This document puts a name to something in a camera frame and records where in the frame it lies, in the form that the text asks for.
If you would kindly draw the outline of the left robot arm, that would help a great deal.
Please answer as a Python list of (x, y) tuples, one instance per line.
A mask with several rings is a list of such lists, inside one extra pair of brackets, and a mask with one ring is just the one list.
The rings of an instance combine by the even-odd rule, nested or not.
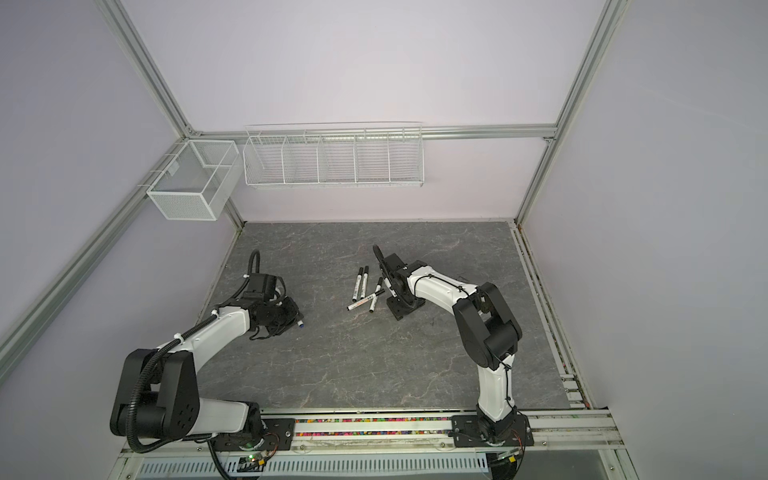
[(109, 420), (113, 435), (135, 453), (167, 444), (209, 442), (220, 436), (261, 448), (268, 430), (255, 402), (204, 399), (198, 373), (234, 340), (267, 340), (301, 324), (303, 315), (285, 281), (261, 270), (259, 250), (250, 253), (243, 281), (210, 316), (157, 348), (136, 349), (125, 359)]

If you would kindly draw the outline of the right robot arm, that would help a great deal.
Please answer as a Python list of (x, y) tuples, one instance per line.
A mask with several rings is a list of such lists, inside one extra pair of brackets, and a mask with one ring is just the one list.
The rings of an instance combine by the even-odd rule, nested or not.
[(490, 282), (466, 283), (444, 275), (423, 261), (404, 262), (372, 247), (387, 307), (396, 320), (432, 303), (454, 317), (465, 352), (478, 367), (476, 404), (479, 438), (491, 445), (514, 439), (527, 444), (527, 417), (512, 392), (512, 366), (523, 332), (499, 288)]

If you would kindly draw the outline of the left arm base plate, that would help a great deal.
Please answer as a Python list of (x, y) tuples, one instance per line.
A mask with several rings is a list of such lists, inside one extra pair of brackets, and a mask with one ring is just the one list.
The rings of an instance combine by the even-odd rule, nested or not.
[(267, 417), (256, 433), (243, 431), (219, 434), (213, 438), (217, 452), (250, 453), (255, 451), (287, 451), (294, 438), (296, 419), (290, 417)]

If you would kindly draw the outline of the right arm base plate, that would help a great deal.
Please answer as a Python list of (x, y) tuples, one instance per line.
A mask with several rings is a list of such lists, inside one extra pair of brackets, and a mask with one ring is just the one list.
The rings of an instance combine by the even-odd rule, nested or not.
[(456, 447), (529, 447), (534, 445), (530, 421), (520, 411), (513, 411), (500, 421), (483, 414), (454, 415), (448, 435)]

